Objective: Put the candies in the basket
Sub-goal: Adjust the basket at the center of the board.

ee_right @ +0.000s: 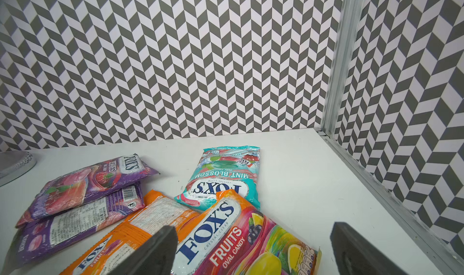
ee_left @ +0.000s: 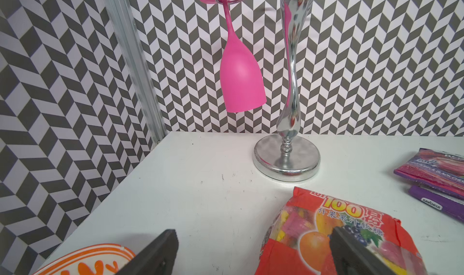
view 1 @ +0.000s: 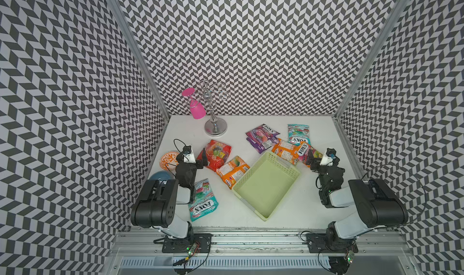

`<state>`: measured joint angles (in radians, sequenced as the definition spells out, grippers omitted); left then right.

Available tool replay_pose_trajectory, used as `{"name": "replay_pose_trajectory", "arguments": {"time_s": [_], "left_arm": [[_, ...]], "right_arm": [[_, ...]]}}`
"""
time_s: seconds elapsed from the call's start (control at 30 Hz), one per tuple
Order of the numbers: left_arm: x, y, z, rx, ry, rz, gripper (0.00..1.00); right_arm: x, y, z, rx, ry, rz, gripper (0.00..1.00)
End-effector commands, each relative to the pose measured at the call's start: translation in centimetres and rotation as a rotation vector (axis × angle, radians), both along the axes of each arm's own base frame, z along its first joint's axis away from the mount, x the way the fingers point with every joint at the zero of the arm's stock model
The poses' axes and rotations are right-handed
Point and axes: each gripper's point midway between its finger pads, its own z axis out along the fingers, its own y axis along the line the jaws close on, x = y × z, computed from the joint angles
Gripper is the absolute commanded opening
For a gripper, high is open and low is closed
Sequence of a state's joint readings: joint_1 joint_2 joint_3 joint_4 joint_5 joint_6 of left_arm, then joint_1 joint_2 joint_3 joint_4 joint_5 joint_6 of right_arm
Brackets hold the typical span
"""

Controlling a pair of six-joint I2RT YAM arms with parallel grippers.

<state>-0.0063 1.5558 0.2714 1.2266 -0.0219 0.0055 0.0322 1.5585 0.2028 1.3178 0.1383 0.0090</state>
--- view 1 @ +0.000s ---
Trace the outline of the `pink orange candy bag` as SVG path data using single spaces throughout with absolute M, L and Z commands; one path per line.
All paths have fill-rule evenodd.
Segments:
M 298 155 L 299 161 L 302 163 L 306 163 L 308 158 L 322 158 L 323 154 L 313 148 L 307 142 L 302 141 L 298 146 L 295 148 L 296 154 Z

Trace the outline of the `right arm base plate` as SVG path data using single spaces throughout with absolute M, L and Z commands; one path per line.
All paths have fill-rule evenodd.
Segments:
M 306 233 L 305 240 L 309 252 L 316 253 L 339 253 L 346 254 L 352 251 L 358 253 L 359 249 L 354 239 L 340 239 L 335 236 L 330 238 L 328 235 L 318 233 Z

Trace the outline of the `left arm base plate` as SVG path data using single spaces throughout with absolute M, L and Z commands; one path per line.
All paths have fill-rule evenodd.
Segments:
M 198 233 L 184 239 L 170 239 L 165 237 L 162 246 L 162 253 L 177 253 L 186 254 L 189 250 L 193 250 L 194 243 L 199 243 L 198 253 L 209 253 L 212 241 L 211 233 Z

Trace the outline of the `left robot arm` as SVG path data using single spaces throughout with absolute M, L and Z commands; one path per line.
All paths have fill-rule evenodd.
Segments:
M 192 224 L 175 213 L 176 206 L 191 204 L 195 200 L 196 172 L 206 165 L 206 158 L 200 158 L 195 163 L 181 162 L 176 166 L 174 178 L 147 180 L 132 207 L 131 224 L 156 229 L 169 239 L 192 242 Z

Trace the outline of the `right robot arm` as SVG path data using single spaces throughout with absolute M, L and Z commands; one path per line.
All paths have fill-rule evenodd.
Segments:
M 316 188 L 326 208 L 355 206 L 346 218 L 331 222 L 325 233 L 306 234 L 310 253 L 357 252 L 356 239 L 376 229 L 398 227 L 408 223 L 408 212 L 394 191 L 383 179 L 352 179 L 343 187 L 345 170 L 333 149 L 321 158 L 308 157 L 306 165 L 318 173 Z

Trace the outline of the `light green plastic basket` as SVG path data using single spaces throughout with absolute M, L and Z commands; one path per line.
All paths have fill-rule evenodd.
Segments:
M 296 166 L 268 151 L 245 172 L 232 192 L 261 220 L 267 221 L 299 177 Z

